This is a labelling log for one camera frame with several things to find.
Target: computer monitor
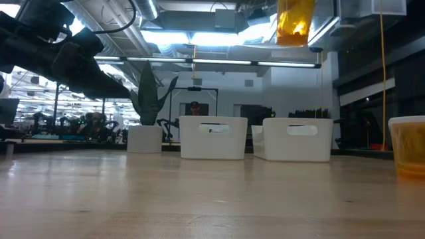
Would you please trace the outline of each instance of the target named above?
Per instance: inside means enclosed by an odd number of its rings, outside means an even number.
[[[19,99],[0,99],[0,123],[13,125]]]

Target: table surface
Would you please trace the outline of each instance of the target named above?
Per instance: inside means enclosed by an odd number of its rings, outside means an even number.
[[[423,238],[425,183],[392,161],[183,160],[178,153],[0,159],[0,238]]]

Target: bin handle cutout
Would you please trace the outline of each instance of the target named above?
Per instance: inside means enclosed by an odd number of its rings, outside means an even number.
[[[318,130],[314,125],[289,125],[286,132],[291,136],[314,136]]]
[[[198,129],[201,133],[229,133],[230,126],[225,123],[201,123]]]

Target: yellow container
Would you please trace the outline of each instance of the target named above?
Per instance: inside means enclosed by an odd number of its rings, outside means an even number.
[[[305,46],[313,20],[314,0],[279,0],[276,43]]]
[[[392,118],[388,126],[397,175],[425,180],[425,116]]]

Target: white planter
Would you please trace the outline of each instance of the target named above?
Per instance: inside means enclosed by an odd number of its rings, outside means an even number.
[[[162,128],[159,126],[130,126],[128,129],[128,153],[160,153]]]

